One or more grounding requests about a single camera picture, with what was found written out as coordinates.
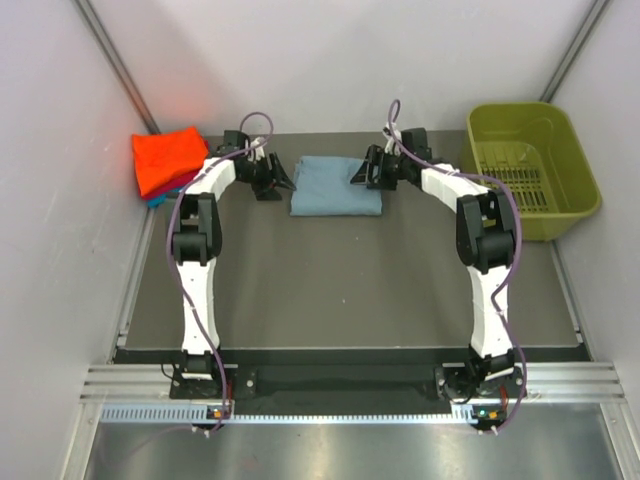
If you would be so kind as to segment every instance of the green plastic basket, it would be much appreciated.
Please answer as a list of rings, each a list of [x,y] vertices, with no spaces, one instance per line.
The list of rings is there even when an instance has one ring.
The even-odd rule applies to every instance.
[[[569,117],[547,103],[476,107],[467,119],[461,163],[462,171],[496,177],[511,188],[525,240],[553,240],[600,206]]]

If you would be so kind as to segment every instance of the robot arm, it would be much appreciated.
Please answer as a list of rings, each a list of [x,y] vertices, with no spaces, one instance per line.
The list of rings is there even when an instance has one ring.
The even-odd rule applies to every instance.
[[[496,312],[491,295],[502,283],[507,275],[513,256],[512,231],[513,226],[505,228],[504,218],[496,222],[494,231],[485,231],[482,225],[482,206],[488,200],[489,209],[493,209],[494,217],[505,216],[510,213],[508,205],[500,201],[500,194],[490,191],[487,187],[474,183],[465,178],[456,177],[457,172],[451,165],[439,164],[438,168],[447,173],[433,168],[422,170],[421,189],[423,192],[436,197],[457,215],[457,247],[460,259],[467,265],[467,271],[471,277],[473,293],[473,334],[470,347],[477,355],[482,368],[478,372],[480,381],[489,381],[503,375],[513,373],[513,354],[509,336],[504,329],[502,320]],[[471,238],[469,224],[478,227]],[[478,250],[472,251],[472,242]],[[489,252],[494,243],[498,247],[494,252]],[[496,298],[502,306],[502,314],[507,318],[507,288],[504,288]]]
[[[259,201],[281,200],[282,197],[275,187],[295,190],[278,156],[272,153],[267,157],[262,147],[257,147],[261,142],[261,138],[250,142],[249,137],[242,132],[226,131],[224,145],[216,152],[218,157],[205,160],[198,175],[203,174],[212,165],[213,169],[187,189],[180,206],[180,220],[171,232],[173,257],[182,285],[193,299],[198,313],[204,316],[203,327],[216,348],[220,346],[220,337],[214,317],[213,277],[216,259],[222,249],[222,228],[217,202],[235,180],[250,183]],[[221,156],[249,145],[257,147],[250,155],[219,162]],[[176,198],[175,193],[168,198],[168,215],[175,206]],[[182,350],[189,355],[201,356],[210,353],[211,347],[198,328],[186,299],[183,299],[183,309],[185,330]],[[196,378],[199,375],[193,373],[190,376]]]
[[[424,168],[399,154],[387,125],[383,130],[387,145],[371,145],[353,184],[367,188],[395,190],[399,180],[407,180],[436,197],[456,213],[458,256],[471,277],[474,327],[470,341],[466,381],[480,385],[514,371],[514,355],[509,336],[491,296],[503,282],[513,261],[515,222],[503,192],[493,191],[455,176],[451,165]],[[430,161],[431,149],[424,129],[395,131],[395,136],[419,158]],[[496,298],[507,318],[507,288]]]

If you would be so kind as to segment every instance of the red cloth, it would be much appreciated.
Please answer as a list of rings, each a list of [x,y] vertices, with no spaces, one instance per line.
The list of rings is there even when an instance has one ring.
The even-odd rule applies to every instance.
[[[164,135],[132,135],[140,196],[204,165],[208,149],[195,127]]]
[[[200,170],[194,170],[193,172],[187,172],[184,175],[180,175],[179,177],[176,177],[173,180],[171,180],[166,185],[163,185],[160,188],[156,188],[152,192],[146,195],[143,195],[142,198],[144,200],[149,201],[156,197],[159,197],[160,195],[164,195],[165,193],[170,192],[171,190],[184,187],[187,183],[189,183],[191,180],[196,178],[196,175],[198,174],[199,171]]]

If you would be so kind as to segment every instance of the white wall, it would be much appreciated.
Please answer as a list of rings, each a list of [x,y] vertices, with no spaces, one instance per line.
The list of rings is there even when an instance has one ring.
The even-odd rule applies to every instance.
[[[615,362],[640,424],[640,2],[612,2],[555,103],[603,197],[560,242],[595,353]]]
[[[161,129],[462,128],[493,100],[537,99],[591,0],[94,0]]]
[[[143,132],[68,0],[0,4],[0,478],[54,478],[144,207]]]

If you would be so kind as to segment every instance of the blue cloth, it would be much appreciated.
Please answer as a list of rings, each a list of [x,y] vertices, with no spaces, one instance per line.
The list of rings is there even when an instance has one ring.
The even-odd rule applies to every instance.
[[[296,165],[291,216],[382,215],[379,190],[349,182],[362,160],[304,156]]]
[[[172,192],[179,192],[180,189],[176,188],[174,190],[171,190]],[[162,205],[165,200],[167,199],[167,194],[163,193],[162,195],[158,195],[157,197],[153,197],[151,200],[147,200],[147,206],[149,208],[156,208],[159,207],[160,205]]]

